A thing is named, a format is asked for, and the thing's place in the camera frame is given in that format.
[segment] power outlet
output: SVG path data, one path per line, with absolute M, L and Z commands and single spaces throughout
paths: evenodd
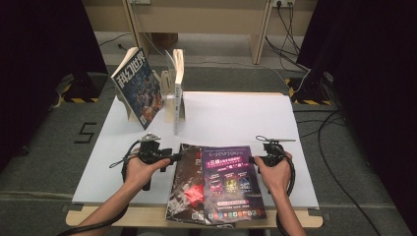
M 278 1 L 281 2 L 281 8 L 289 8 L 289 4 L 292 4 L 292 7 L 294 7 L 295 4 L 295 0 L 273 0 L 272 7 L 276 7 Z

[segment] table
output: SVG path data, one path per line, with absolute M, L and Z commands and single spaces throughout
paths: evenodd
M 259 64 L 270 0 L 151 0 L 150 5 L 124 4 L 135 41 L 146 54 L 150 48 L 146 32 L 246 34 L 252 61 Z
M 185 143 L 218 147 L 248 145 L 252 154 L 264 154 L 263 145 L 255 139 L 256 135 L 295 140 L 282 143 L 286 150 L 297 156 L 293 158 L 297 179 L 290 200 L 304 227 L 320 227 L 323 224 L 321 216 L 309 214 L 309 209 L 318 209 L 319 204 L 288 96 L 261 92 L 185 91 L 184 103 L 186 121 L 180 123 L 179 135 L 174 136 L 173 123 L 165 122 L 165 109 L 157 113 L 148 129 L 144 131 L 139 122 L 127 121 L 123 103 L 117 98 L 114 99 L 73 198 L 73 203 L 84 204 L 84 207 L 81 211 L 69 211 L 69 225 L 80 223 L 100 203 L 117 191 L 122 185 L 120 169 L 108 169 L 108 166 L 121 159 L 130 144 L 148 132 L 162 137 L 159 141 L 160 148 L 173 148 L 174 152 L 178 151 L 181 143 Z M 164 173 L 154 173 L 150 191 L 140 191 L 131 201 L 128 213 L 115 225 L 196 227 L 192 224 L 164 220 L 174 169 L 174 166 L 170 166 Z M 260 176 L 258 181 L 268 210 L 268 220 L 239 222 L 237 227 L 275 227 L 272 198 Z

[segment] hand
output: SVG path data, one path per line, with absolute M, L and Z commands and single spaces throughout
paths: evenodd
M 138 157 L 133 157 L 129 160 L 126 171 L 126 182 L 124 185 L 134 188 L 139 192 L 144 185 L 150 180 L 152 174 L 169 164 L 168 158 L 162 159 L 154 164 L 145 164 Z
M 264 184 L 271 193 L 286 193 L 291 178 L 291 169 L 286 159 L 279 161 L 274 167 L 268 167 L 260 157 L 255 156 L 255 163 L 260 168 Z

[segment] person's right hand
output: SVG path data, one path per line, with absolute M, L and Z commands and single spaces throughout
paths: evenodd
M 274 167 L 269 167 L 260 157 L 255 156 L 255 163 L 260 168 L 262 180 L 271 193 L 286 193 L 291 178 L 291 168 L 286 159 L 279 161 Z

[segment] gray carpet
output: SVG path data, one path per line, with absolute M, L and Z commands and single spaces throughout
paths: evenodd
M 115 67 L 109 67 L 109 74 Z M 281 71 L 283 78 L 301 76 Z M 268 69 L 186 68 L 186 90 L 280 91 L 285 84 Z M 69 228 L 65 207 L 71 202 L 111 102 L 114 85 L 107 81 L 97 103 L 63 103 L 53 109 L 28 144 L 29 154 L 14 157 L 0 174 L 0 235 L 55 235 Z M 309 235 L 375 235 L 363 214 L 341 191 L 325 166 L 317 130 L 337 106 L 294 104 L 303 151 L 325 224 Z M 383 235 L 410 235 L 389 195 L 367 165 L 342 113 L 323 128 L 326 162 L 340 184 L 369 215 Z M 109 235 L 120 235 L 114 227 Z

